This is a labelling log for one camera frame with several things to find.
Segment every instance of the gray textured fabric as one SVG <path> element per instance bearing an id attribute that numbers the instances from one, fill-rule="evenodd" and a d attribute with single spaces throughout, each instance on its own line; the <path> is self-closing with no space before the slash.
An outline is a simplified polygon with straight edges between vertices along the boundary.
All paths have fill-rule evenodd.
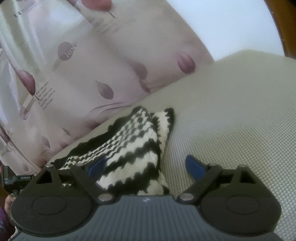
<path id="1" fill-rule="evenodd" d="M 281 203 L 275 233 L 286 241 L 296 239 L 295 60 L 241 52 L 205 66 L 137 104 L 152 112 L 175 109 L 175 125 L 162 160 L 162 171 L 174 195 L 193 183 L 185 169 L 188 154 L 224 168 L 246 164 Z M 80 142 L 104 133 L 117 117 Z"/>

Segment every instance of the brown wooden edge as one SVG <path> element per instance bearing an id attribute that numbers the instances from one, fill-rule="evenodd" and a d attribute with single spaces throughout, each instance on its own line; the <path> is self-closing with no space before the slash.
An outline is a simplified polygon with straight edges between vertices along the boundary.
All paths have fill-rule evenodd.
<path id="1" fill-rule="evenodd" d="M 265 0 L 275 20 L 285 56 L 296 59 L 296 6 L 289 0 Z"/>

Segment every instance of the white wall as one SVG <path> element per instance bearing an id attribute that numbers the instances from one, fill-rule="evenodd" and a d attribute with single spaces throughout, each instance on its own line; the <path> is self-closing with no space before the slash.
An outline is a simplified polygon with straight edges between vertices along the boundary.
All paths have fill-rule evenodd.
<path id="1" fill-rule="evenodd" d="M 215 60 L 244 49 L 284 55 L 264 0 L 167 0 Z"/>

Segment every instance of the purple sleeve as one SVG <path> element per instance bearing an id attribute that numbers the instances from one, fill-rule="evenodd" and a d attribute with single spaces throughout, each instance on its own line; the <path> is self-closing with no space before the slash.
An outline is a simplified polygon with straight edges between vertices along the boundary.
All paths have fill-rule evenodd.
<path id="1" fill-rule="evenodd" d="M 5 210 L 0 207 L 0 241 L 7 241 L 14 232 L 14 226 L 8 222 Z"/>

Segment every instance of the striped knitted fabric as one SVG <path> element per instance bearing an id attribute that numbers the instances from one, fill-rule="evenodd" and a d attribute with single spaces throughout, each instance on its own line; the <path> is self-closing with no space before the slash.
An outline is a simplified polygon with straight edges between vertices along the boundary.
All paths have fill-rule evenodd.
<path id="1" fill-rule="evenodd" d="M 172 108 L 149 113 L 136 107 L 129 116 L 116 120 L 108 132 L 81 143 L 54 164 L 64 162 L 60 169 L 69 169 L 105 154 L 106 169 L 97 183 L 114 196 L 169 194 L 160 159 L 173 121 Z"/>

